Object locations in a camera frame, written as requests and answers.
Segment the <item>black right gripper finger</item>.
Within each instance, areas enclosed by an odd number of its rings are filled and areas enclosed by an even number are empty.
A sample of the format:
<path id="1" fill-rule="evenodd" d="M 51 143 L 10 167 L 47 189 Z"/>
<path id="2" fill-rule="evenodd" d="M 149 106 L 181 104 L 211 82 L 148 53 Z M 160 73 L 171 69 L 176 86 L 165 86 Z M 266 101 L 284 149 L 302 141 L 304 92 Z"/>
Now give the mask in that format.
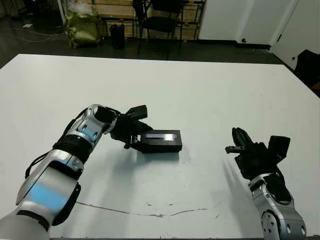
<path id="1" fill-rule="evenodd" d="M 241 132 L 239 132 L 238 128 L 232 128 L 232 138 L 235 146 L 240 147 L 241 144 Z"/>
<path id="2" fill-rule="evenodd" d="M 241 147 L 244 147 L 244 148 L 248 148 L 249 146 L 251 146 L 253 144 L 251 138 L 249 137 L 248 133 L 243 130 L 242 128 L 239 128 L 237 127 L 239 132 L 240 132 L 240 135 L 241 135 Z"/>

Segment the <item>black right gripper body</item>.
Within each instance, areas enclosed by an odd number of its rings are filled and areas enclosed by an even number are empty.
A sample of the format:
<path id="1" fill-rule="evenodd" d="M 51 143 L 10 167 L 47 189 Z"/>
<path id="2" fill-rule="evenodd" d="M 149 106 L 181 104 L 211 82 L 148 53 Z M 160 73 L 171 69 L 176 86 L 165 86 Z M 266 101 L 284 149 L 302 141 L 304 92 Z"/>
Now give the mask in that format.
<path id="1" fill-rule="evenodd" d="M 274 141 L 268 146 L 263 142 L 238 142 L 234 146 L 226 146 L 225 151 L 227 154 L 237 154 L 235 162 L 242 177 L 247 180 L 277 172 L 278 144 Z"/>

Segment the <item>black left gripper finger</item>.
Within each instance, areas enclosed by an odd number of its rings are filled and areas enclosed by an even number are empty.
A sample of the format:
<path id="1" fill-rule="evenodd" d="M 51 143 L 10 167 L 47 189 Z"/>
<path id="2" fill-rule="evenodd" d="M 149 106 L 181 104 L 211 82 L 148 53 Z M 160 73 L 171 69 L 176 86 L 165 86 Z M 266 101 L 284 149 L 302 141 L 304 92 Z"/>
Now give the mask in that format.
<path id="1" fill-rule="evenodd" d="M 151 126 L 149 126 L 148 124 L 139 121 L 138 122 L 138 131 L 139 132 L 148 132 L 153 130 L 153 128 Z"/>
<path id="2" fill-rule="evenodd" d="M 130 147 L 132 149 L 135 149 L 135 150 L 141 152 L 141 153 L 145 153 L 146 152 L 146 145 L 143 142 L 138 141 L 136 139 L 131 141 Z"/>

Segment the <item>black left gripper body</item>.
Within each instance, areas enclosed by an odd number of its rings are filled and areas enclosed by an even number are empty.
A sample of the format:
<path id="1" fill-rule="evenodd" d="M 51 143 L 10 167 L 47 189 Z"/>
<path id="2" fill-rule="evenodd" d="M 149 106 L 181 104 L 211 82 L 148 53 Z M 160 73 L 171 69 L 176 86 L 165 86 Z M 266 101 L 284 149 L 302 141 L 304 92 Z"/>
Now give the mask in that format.
<path id="1" fill-rule="evenodd" d="M 124 148 L 129 149 L 132 143 L 132 136 L 141 132 L 140 122 L 133 120 L 130 117 L 120 114 L 114 128 L 110 131 L 110 136 L 113 140 L 121 141 L 124 143 Z"/>

